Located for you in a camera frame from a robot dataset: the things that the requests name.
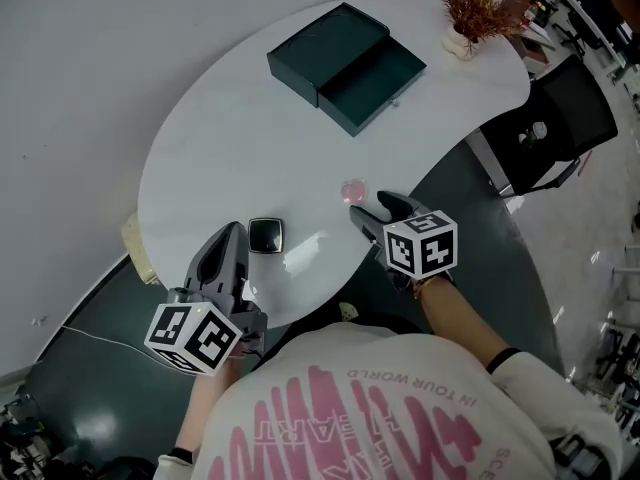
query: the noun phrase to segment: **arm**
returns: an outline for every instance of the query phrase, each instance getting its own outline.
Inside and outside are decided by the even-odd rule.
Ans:
[[[209,415],[224,392],[240,378],[239,361],[226,361],[215,377],[198,375],[193,383],[187,414],[182,422],[176,448],[191,453],[202,445],[204,429]]]
[[[182,422],[176,449],[184,450],[180,457],[161,455],[154,480],[190,480],[193,461],[189,454],[197,453],[202,446],[209,415],[224,392],[240,378],[240,361],[227,360],[215,377],[197,375],[191,390],[187,413]]]
[[[424,286],[420,302],[433,332],[467,349],[489,367],[493,383],[536,424],[547,441],[580,435],[604,455],[613,478],[617,478],[622,449],[613,418],[530,354],[502,354],[504,361],[493,361],[509,346],[445,279],[437,277]]]
[[[420,303],[433,333],[467,349],[485,368],[509,348],[449,281],[430,280],[420,291]]]

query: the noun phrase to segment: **oval table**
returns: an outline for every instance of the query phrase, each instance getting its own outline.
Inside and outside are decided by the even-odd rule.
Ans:
[[[363,179],[365,208],[385,216],[378,190],[409,194],[445,154],[529,96],[527,71],[500,37],[462,62],[440,40],[438,0],[344,0],[391,30],[424,74],[359,135],[271,76],[266,54],[341,1],[306,9],[249,37],[187,91],[162,125],[138,201],[143,244],[162,283],[182,286],[194,254],[230,221],[285,225],[281,254],[252,254],[244,297],[269,327],[307,315],[356,271],[369,242],[349,220],[342,184]]]

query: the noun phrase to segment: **small pink object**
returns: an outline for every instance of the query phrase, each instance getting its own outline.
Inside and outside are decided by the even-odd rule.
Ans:
[[[364,204],[367,200],[367,186],[364,180],[349,180],[342,184],[342,200],[345,204]]]

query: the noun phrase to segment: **dark green box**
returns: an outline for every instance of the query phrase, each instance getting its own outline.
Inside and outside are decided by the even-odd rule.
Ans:
[[[343,3],[267,54],[271,74],[355,136],[426,64]]]

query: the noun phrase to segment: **potted plant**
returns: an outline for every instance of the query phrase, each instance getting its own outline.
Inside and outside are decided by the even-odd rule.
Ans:
[[[442,0],[451,25],[442,39],[445,50],[461,60],[478,53],[480,42],[498,35],[512,35],[521,21],[501,6],[502,0]]]

